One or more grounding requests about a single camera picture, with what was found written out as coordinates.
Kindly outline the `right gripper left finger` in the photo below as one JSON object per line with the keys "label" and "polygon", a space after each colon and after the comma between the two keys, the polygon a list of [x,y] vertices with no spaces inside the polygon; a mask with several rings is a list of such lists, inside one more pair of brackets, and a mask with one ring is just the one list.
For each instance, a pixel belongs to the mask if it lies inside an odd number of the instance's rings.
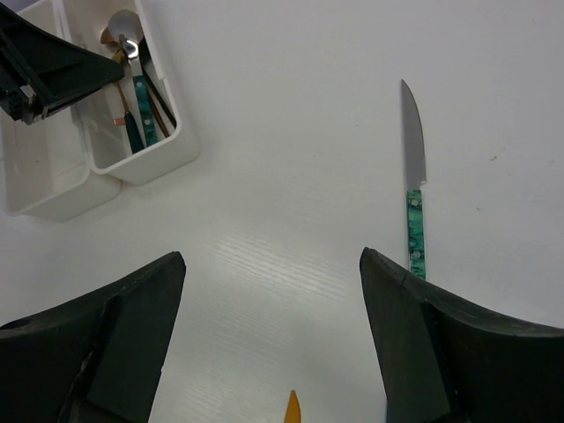
{"label": "right gripper left finger", "polygon": [[146,422],[182,298],[171,252],[1,327],[3,422]]}

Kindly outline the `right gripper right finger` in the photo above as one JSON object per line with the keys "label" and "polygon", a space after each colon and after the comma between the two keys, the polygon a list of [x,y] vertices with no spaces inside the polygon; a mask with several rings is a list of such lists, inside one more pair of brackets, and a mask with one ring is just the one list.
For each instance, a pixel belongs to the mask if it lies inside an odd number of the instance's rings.
{"label": "right gripper right finger", "polygon": [[387,421],[562,421],[562,329],[484,308],[374,249],[360,279]]}

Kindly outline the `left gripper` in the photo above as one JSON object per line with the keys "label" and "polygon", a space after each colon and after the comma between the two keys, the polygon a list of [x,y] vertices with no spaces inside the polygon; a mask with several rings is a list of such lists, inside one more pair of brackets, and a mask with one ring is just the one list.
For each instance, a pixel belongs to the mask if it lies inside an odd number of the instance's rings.
{"label": "left gripper", "polygon": [[14,122],[44,120],[123,77],[113,60],[1,8],[1,107]]}

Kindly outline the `beige plastic spoon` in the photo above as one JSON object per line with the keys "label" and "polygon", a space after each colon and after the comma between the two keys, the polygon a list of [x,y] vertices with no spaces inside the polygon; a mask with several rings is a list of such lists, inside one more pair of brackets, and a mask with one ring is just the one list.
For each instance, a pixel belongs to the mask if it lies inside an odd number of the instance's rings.
{"label": "beige plastic spoon", "polygon": [[138,14],[122,9],[108,21],[108,31],[124,53],[133,76],[148,75],[145,65],[151,61],[149,47]]}

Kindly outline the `black spoon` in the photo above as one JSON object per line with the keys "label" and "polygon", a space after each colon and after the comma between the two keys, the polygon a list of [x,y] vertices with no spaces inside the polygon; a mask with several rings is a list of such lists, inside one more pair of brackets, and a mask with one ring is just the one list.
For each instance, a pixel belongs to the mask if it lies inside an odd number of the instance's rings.
{"label": "black spoon", "polygon": [[160,93],[160,90],[152,81],[150,75],[145,69],[144,65],[141,66],[143,76],[145,77],[146,83],[148,85],[149,91],[149,103],[151,111],[155,115],[157,124],[162,132],[164,138],[171,136],[171,130],[169,126],[174,130],[177,126],[177,121],[175,115],[173,114],[171,108],[168,106],[164,97]]}

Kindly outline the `gold spoon teal handle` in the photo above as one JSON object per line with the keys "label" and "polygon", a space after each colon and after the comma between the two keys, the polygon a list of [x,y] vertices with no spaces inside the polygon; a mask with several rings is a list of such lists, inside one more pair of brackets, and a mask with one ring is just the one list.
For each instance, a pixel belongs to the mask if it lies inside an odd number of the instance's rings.
{"label": "gold spoon teal handle", "polygon": [[[112,59],[115,62],[117,62],[118,64],[120,64],[123,68],[128,67],[127,57],[121,49],[118,49],[114,53],[114,56],[112,57]],[[136,121],[135,117],[133,116],[133,114],[131,113],[130,105],[129,105],[129,101],[128,101],[128,96],[124,93],[123,89],[122,89],[122,92],[124,94],[124,99],[127,101],[127,109],[128,109],[126,114],[123,114],[123,117],[125,117],[124,126],[125,126],[125,129],[127,131],[127,136],[128,136],[129,143],[130,143],[131,152],[133,154],[136,154],[136,153],[142,151],[145,148],[145,144],[144,144],[143,138],[142,138],[142,136],[139,132],[139,129],[138,129],[138,126],[137,126],[137,121]]]}

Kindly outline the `steel spoon teal handle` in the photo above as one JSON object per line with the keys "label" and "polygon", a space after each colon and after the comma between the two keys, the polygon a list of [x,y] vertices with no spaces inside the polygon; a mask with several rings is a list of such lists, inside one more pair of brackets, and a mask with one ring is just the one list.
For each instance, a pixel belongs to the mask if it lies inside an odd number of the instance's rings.
{"label": "steel spoon teal handle", "polygon": [[159,142],[159,138],[155,117],[149,103],[147,83],[141,69],[139,45],[135,40],[128,38],[123,33],[118,36],[118,43],[130,64],[133,85],[137,96],[137,106],[145,136],[145,144],[147,146],[155,145]]}

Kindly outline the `copper spoon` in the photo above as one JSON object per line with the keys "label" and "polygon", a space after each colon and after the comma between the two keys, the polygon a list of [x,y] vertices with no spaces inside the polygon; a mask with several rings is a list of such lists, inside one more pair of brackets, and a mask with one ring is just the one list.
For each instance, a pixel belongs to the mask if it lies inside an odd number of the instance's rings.
{"label": "copper spoon", "polygon": [[[102,45],[107,45],[109,47],[115,47],[117,45],[116,41],[114,40],[112,34],[109,32],[109,29],[106,27],[102,33],[100,34],[100,43]],[[115,88],[119,93],[119,97],[122,103],[122,111],[124,114],[128,111],[127,109],[127,101],[124,99],[124,94],[122,92],[122,88],[118,82],[114,83]],[[123,126],[125,121],[125,117],[119,118],[115,121],[115,126]]]}

